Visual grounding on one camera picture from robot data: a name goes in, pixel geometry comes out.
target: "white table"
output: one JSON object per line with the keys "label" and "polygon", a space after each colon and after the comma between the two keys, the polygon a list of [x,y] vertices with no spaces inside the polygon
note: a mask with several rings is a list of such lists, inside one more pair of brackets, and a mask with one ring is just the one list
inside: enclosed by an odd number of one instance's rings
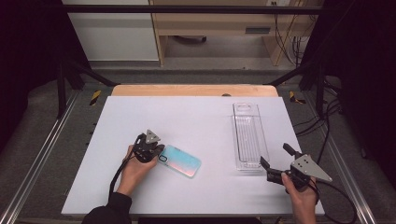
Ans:
{"label": "white table", "polygon": [[[257,104],[272,168],[293,161],[282,146],[300,150],[280,97],[111,96],[107,99],[62,214],[84,216],[107,201],[109,183],[128,145],[151,129],[162,144],[201,159],[193,179],[158,164],[134,192],[130,213],[139,217],[228,217],[290,214],[284,187],[265,172],[236,170],[233,103]],[[317,214],[324,214],[319,203]]]}

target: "black sleeve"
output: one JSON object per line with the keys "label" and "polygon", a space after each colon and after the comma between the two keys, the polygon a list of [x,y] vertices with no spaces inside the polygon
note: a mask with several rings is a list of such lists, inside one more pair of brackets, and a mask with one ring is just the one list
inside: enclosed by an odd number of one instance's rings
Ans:
{"label": "black sleeve", "polygon": [[132,199],[114,192],[106,206],[100,206],[84,217],[81,224],[130,224],[129,209]]}

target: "iridescent phone case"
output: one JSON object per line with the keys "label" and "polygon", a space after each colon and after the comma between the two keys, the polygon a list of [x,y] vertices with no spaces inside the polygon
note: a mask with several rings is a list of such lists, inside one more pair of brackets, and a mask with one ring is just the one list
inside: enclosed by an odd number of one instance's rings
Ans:
{"label": "iridescent phone case", "polygon": [[170,145],[160,154],[159,162],[189,178],[193,178],[201,166],[199,159]]}

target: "hand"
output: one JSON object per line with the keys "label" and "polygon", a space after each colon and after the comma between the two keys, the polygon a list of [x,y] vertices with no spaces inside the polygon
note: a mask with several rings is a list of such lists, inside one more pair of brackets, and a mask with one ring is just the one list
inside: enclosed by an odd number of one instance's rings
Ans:
{"label": "hand", "polygon": [[298,191],[285,173],[282,173],[282,182],[291,198],[295,222],[297,224],[316,223],[315,205],[317,203],[317,194],[311,188],[306,188],[301,192]]}
{"label": "hand", "polygon": [[[127,159],[129,153],[131,153],[133,146],[128,147],[128,152],[124,159]],[[117,189],[118,193],[131,196],[134,188],[139,185],[146,174],[157,164],[157,157],[154,157],[152,161],[147,163],[142,163],[133,156],[132,159],[128,161],[121,173],[120,185]]]}

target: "transparent plastic box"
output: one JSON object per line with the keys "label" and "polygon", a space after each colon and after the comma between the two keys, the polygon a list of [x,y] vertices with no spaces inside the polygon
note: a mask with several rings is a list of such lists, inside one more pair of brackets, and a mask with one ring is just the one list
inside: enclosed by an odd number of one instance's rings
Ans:
{"label": "transparent plastic box", "polygon": [[263,171],[260,157],[269,161],[269,156],[257,105],[233,104],[233,138],[236,169]]}

